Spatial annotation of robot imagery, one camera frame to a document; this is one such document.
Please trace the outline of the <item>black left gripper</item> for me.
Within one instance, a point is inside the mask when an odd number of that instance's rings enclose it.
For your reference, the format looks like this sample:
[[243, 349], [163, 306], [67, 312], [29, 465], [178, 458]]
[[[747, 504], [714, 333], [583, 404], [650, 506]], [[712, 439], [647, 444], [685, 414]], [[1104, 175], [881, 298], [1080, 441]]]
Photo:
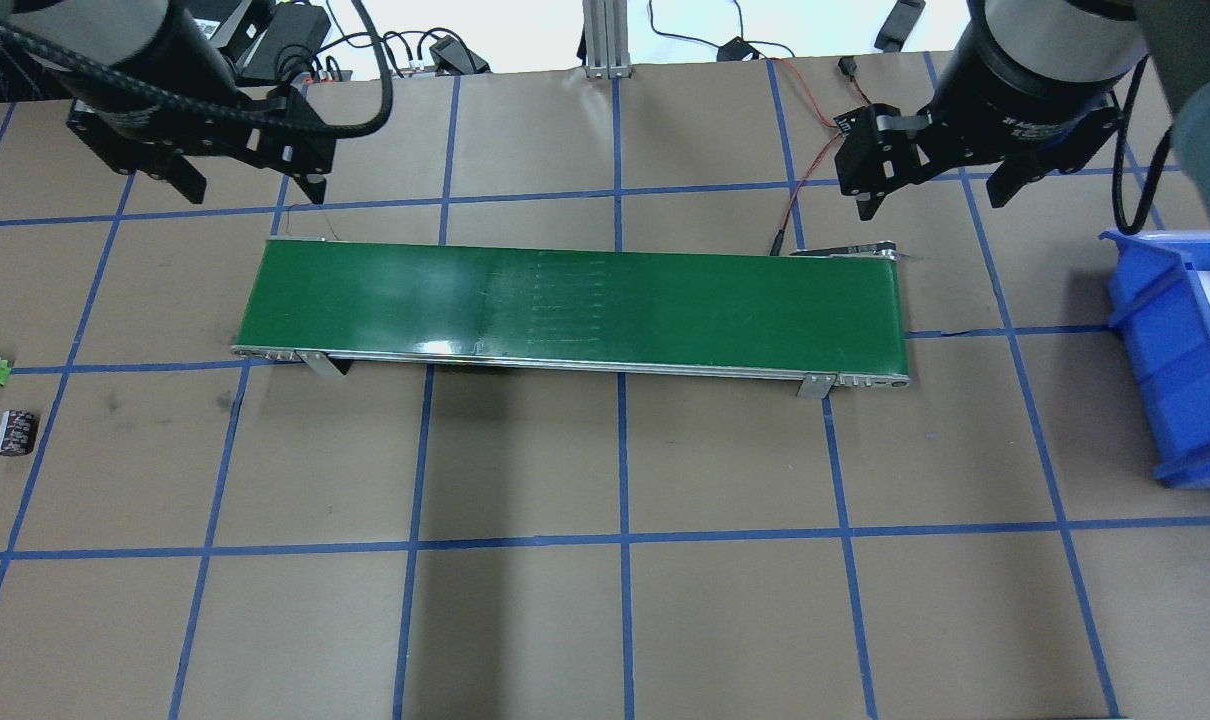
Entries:
[[[16, 1], [10, 21], [39, 38], [175, 96], [284, 120], [317, 114], [290, 79], [240, 87], [234, 54], [207, 40], [185, 1]], [[325, 205], [336, 143], [332, 138], [252, 129], [202, 111], [163, 108], [83, 70], [44, 61], [73, 97], [67, 128], [120, 174], [143, 169], [192, 205], [208, 182], [190, 156], [226, 156], [294, 174], [309, 205]]]

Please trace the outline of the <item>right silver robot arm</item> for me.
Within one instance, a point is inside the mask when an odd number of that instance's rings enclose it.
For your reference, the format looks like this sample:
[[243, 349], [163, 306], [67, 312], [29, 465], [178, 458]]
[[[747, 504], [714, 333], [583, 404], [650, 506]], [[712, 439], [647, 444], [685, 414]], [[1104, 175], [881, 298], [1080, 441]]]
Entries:
[[993, 165], [989, 202], [1082, 169], [1113, 140], [1113, 174], [1143, 70], [1154, 67], [1171, 123], [1134, 217], [1113, 190], [1116, 227], [1143, 227], [1168, 159], [1195, 184], [1210, 220], [1210, 1], [970, 1], [970, 22], [928, 104], [874, 102], [837, 119], [835, 169], [870, 220], [888, 192], [949, 169]]

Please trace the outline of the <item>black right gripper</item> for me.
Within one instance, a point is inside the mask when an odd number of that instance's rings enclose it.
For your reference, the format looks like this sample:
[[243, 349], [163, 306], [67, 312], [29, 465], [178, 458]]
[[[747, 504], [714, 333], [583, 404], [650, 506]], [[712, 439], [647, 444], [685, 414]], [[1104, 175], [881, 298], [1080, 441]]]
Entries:
[[858, 219], [888, 192], [962, 167], [992, 167], [1006, 208], [1027, 184], [1082, 169], [1120, 131], [1114, 87], [1143, 58], [1131, 1], [970, 1], [970, 22], [915, 113], [885, 102], [835, 155]]

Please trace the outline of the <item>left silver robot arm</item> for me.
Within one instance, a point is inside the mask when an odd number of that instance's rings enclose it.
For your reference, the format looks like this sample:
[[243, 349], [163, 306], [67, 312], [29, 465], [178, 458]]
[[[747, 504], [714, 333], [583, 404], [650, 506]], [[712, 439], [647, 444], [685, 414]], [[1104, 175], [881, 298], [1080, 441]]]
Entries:
[[[0, 1], [0, 21], [177, 96], [317, 119], [290, 82], [317, 71], [330, 19], [305, 1]], [[194, 159], [235, 159], [290, 177], [309, 201], [325, 196], [332, 138], [166, 109], [0, 40], [0, 82], [7, 70], [28, 77], [34, 96], [70, 97], [67, 129], [120, 175], [140, 172], [198, 205], [207, 182]]]

